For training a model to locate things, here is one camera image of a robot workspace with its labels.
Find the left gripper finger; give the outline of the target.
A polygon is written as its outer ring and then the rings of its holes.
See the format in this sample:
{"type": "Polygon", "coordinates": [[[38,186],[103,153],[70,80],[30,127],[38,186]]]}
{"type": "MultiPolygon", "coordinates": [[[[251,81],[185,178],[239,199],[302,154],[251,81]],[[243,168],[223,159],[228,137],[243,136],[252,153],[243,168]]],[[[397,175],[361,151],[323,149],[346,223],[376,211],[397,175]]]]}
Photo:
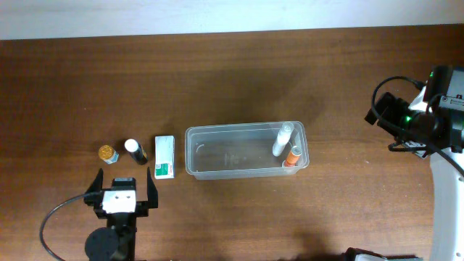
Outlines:
{"type": "Polygon", "coordinates": [[[146,174],[146,183],[147,183],[147,201],[146,201],[146,207],[148,209],[154,209],[158,208],[158,190],[157,187],[154,184],[150,168],[147,168],[147,174],[146,174]]]}
{"type": "Polygon", "coordinates": [[[104,171],[100,168],[94,181],[88,187],[84,203],[86,205],[99,205],[102,201],[102,185],[103,185],[104,171]]]}

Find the small jar gold lid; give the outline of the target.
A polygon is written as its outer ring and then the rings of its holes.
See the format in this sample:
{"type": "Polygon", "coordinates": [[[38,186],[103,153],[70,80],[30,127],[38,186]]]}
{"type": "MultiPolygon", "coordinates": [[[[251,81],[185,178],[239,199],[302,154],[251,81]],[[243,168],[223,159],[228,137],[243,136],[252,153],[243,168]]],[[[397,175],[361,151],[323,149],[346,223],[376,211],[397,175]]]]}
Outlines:
{"type": "Polygon", "coordinates": [[[101,160],[106,162],[108,165],[116,163],[119,158],[119,154],[109,145],[103,145],[98,150],[98,155],[101,160]]]}

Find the black bottle white cap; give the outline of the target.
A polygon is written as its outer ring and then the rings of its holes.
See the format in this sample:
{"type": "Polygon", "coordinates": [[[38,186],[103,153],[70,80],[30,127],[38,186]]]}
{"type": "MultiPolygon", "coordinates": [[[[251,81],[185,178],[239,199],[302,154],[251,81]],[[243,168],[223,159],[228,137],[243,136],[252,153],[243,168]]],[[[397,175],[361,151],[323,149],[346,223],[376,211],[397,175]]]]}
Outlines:
{"type": "Polygon", "coordinates": [[[135,139],[127,139],[124,143],[124,147],[138,165],[145,165],[148,162],[146,152],[135,139]]]}

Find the orange tube white cap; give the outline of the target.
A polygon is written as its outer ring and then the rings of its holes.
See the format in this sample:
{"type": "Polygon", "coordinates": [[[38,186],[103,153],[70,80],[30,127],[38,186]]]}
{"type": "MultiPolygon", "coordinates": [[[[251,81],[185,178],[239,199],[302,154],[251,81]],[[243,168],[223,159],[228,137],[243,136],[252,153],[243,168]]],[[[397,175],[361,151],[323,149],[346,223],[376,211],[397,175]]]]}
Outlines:
{"type": "Polygon", "coordinates": [[[282,162],[283,167],[294,167],[297,165],[299,158],[302,156],[302,148],[300,146],[293,146],[286,159],[282,162]]]}

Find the white squeeze bottle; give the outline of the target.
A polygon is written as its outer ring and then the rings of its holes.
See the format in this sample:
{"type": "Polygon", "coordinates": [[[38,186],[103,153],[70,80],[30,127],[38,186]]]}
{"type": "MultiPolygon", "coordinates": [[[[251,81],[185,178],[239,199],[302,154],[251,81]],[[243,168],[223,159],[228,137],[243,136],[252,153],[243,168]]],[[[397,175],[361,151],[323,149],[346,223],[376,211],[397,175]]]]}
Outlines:
{"type": "Polygon", "coordinates": [[[278,132],[276,140],[273,144],[272,153],[273,156],[279,157],[289,142],[292,132],[294,130],[294,124],[292,122],[284,122],[278,132]]]}

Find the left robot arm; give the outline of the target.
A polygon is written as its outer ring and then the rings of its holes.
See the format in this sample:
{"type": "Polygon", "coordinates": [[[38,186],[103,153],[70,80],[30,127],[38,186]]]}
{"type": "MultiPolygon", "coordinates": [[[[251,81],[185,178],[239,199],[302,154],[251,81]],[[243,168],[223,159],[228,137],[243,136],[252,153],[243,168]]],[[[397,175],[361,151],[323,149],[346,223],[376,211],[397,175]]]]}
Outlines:
{"type": "Polygon", "coordinates": [[[147,200],[136,199],[135,178],[115,178],[110,188],[103,188],[103,170],[88,187],[84,203],[92,207],[107,224],[93,231],[85,242],[90,261],[131,261],[135,259],[136,221],[158,208],[158,191],[151,173],[146,174],[147,200]]]}

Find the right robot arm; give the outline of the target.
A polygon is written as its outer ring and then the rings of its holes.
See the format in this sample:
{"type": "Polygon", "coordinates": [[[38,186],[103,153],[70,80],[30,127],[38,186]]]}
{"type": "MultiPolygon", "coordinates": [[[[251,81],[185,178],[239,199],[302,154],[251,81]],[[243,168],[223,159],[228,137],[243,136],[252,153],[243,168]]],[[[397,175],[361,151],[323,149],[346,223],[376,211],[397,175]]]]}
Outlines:
{"type": "Polygon", "coordinates": [[[391,152],[430,159],[434,182],[431,260],[463,259],[463,68],[434,67],[428,80],[409,77],[420,93],[412,102],[374,92],[365,121],[393,136],[391,152]]]}

